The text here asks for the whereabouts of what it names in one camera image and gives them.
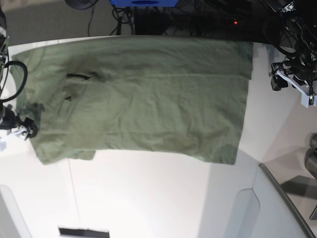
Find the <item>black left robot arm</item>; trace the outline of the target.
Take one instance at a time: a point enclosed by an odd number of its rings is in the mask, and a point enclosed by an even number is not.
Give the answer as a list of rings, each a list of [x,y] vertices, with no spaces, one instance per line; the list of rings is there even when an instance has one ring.
[[[315,0],[267,0],[273,14],[263,24],[265,39],[285,56],[271,64],[274,91],[292,85],[303,95],[316,96],[317,2]]]

